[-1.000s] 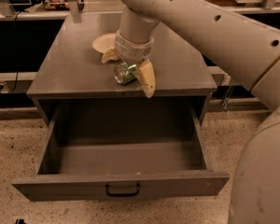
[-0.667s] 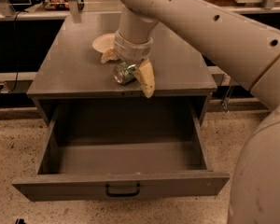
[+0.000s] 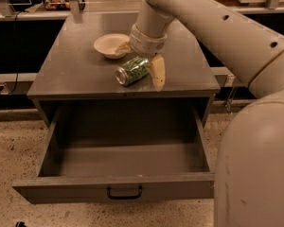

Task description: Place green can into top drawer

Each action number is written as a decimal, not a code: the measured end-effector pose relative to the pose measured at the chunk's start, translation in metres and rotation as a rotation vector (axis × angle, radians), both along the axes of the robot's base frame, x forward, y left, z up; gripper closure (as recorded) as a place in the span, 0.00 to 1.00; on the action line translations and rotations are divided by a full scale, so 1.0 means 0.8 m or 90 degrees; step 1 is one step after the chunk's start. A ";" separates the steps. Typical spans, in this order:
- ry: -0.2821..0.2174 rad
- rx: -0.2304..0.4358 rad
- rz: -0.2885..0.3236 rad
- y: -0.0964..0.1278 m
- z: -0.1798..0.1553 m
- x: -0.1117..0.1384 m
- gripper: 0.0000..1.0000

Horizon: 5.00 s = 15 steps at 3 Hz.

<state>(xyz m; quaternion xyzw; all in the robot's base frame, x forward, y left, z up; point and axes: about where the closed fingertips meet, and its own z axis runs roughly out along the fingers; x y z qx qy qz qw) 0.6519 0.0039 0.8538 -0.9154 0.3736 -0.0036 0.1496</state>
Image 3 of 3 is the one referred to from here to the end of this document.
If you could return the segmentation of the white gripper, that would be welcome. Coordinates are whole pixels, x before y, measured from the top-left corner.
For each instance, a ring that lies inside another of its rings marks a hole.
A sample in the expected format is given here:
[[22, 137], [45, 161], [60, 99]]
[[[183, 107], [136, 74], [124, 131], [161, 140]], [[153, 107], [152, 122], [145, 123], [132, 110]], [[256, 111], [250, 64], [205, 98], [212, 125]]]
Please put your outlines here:
[[133, 25], [130, 33], [130, 41], [120, 44], [115, 50], [116, 55], [131, 53], [132, 51], [148, 58], [156, 55], [151, 59], [147, 68], [151, 74], [153, 86], [157, 91], [163, 89], [166, 80], [164, 58], [157, 54], [161, 54], [164, 51], [167, 37], [167, 34], [159, 38], [150, 37], [141, 32], [137, 25]]

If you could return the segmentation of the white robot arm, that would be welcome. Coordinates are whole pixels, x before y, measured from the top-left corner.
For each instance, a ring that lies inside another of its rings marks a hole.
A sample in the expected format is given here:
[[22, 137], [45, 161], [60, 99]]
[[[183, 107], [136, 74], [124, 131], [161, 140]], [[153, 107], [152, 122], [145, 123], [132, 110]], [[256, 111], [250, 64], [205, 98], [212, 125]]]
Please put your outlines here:
[[214, 0], [143, 0], [130, 34], [145, 57], [181, 22], [256, 97], [229, 123], [215, 173], [217, 227], [284, 227], [284, 36]]

